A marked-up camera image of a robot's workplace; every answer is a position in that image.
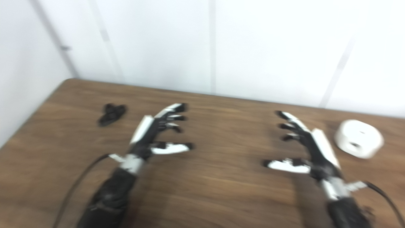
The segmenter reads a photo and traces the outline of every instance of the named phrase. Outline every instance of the white round object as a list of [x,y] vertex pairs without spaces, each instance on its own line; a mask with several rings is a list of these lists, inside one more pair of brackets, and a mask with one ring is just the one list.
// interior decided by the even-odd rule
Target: white round object
[[358,120],[345,120],[335,134],[335,142],[341,150],[368,159],[382,147],[384,138],[371,125]]

